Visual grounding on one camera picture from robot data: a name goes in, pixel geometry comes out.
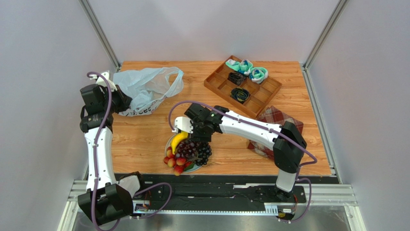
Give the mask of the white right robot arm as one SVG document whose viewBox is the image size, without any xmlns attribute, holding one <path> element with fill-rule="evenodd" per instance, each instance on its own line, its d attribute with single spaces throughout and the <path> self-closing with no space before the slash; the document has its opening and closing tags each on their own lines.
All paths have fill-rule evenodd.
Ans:
<svg viewBox="0 0 410 231">
<path fill-rule="evenodd" d="M 210 142 L 217 132 L 240 136 L 262 144 L 273 151 L 273 161 L 279 169 L 276 188 L 291 192 L 295 185 L 301 159 L 307 143 L 294 123 L 263 123 L 239 115 L 225 107 L 205 107 L 192 103 L 184 113 L 174 121 L 174 128 L 185 131 L 193 141 Z"/>
</svg>

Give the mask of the yellow fake banana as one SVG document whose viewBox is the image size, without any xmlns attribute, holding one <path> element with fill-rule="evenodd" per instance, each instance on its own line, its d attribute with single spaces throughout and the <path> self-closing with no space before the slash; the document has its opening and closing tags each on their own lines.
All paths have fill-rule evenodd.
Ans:
<svg viewBox="0 0 410 231">
<path fill-rule="evenodd" d="M 174 138 L 171 140 L 171 143 L 170 143 L 170 147 L 172 149 L 173 154 L 176 153 L 179 143 L 187 139 L 188 136 L 189 136 L 188 132 L 185 132 L 185 131 L 181 131 L 180 133 L 174 136 Z"/>
</svg>

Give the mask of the light blue plastic bag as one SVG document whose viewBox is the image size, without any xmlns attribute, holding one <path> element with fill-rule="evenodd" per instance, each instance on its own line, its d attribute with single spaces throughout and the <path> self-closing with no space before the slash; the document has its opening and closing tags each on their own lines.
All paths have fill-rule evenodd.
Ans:
<svg viewBox="0 0 410 231">
<path fill-rule="evenodd" d="M 181 93 L 184 72 L 177 67 L 144 68 L 114 74 L 113 80 L 131 97 L 129 109 L 121 116 L 151 115 L 167 98 Z"/>
</svg>

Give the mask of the dark fake grape bunch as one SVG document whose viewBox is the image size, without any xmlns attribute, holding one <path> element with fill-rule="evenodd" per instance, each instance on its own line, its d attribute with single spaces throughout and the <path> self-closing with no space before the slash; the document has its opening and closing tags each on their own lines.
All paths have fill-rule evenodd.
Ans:
<svg viewBox="0 0 410 231">
<path fill-rule="evenodd" d="M 196 143 L 196 166 L 207 165 L 210 156 L 212 155 L 212 149 L 208 142 L 197 142 Z"/>
</svg>

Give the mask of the red purple fake grape bunch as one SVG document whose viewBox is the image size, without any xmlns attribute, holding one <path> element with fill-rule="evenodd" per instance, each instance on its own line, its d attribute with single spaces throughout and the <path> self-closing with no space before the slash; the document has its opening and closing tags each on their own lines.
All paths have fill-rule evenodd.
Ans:
<svg viewBox="0 0 410 231">
<path fill-rule="evenodd" d="M 176 158 L 185 158 L 187 160 L 196 159 L 198 157 L 200 142 L 196 141 L 181 141 L 176 149 Z"/>
</svg>

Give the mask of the cream blue ceramic plate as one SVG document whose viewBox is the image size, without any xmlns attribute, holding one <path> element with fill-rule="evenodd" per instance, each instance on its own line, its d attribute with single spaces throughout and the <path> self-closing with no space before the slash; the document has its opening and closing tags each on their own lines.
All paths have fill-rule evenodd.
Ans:
<svg viewBox="0 0 410 231">
<path fill-rule="evenodd" d="M 186 139 L 180 142 L 172 149 L 171 143 L 177 135 L 171 136 L 165 146 L 164 163 L 169 167 L 180 166 L 183 163 L 184 173 L 194 172 L 202 166 L 207 165 L 212 149 L 208 142 L 188 141 Z"/>
</svg>

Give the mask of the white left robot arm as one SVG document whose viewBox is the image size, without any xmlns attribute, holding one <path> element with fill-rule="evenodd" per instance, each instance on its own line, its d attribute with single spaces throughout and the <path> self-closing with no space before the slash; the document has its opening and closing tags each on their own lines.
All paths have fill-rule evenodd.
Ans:
<svg viewBox="0 0 410 231">
<path fill-rule="evenodd" d="M 85 105 L 80 129 L 88 147 L 89 176 L 78 205 L 96 226 L 130 216 L 132 198 L 141 189 L 139 172 L 116 180 L 112 161 L 113 114 L 126 111 L 132 99 L 119 86 L 114 90 L 91 84 L 80 90 Z"/>
</svg>

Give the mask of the red fake cherry bunch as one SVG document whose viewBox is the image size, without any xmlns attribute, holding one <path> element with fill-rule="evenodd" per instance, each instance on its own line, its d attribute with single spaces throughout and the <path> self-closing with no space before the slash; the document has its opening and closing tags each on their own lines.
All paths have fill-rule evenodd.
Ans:
<svg viewBox="0 0 410 231">
<path fill-rule="evenodd" d="M 193 161 L 187 160 L 185 158 L 176 158 L 175 154 L 172 153 L 171 147 L 167 147 L 165 151 L 165 157 L 163 162 L 173 169 L 175 176 L 180 176 L 182 173 L 188 173 L 194 171 L 195 164 Z"/>
</svg>

